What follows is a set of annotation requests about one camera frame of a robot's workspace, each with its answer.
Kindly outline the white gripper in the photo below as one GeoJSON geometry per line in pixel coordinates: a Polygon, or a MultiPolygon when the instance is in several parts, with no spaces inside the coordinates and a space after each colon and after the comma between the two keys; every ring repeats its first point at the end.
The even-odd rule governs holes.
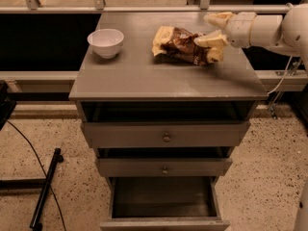
{"type": "Polygon", "coordinates": [[[220,29],[224,29],[226,35],[221,30],[199,36],[193,42],[207,50],[206,60],[209,64],[223,61],[223,49],[230,44],[237,48],[246,48],[250,45],[250,31],[256,13],[208,13],[203,19],[220,29]]]}

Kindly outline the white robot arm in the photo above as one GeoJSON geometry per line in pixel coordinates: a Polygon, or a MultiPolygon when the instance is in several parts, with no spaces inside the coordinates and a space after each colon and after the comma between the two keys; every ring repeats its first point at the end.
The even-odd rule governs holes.
{"type": "Polygon", "coordinates": [[[200,47],[216,47],[229,42],[233,47],[263,47],[270,52],[299,57],[308,68],[308,6],[291,6],[285,15],[255,12],[210,13],[204,20],[219,30],[193,41],[200,47]]]}

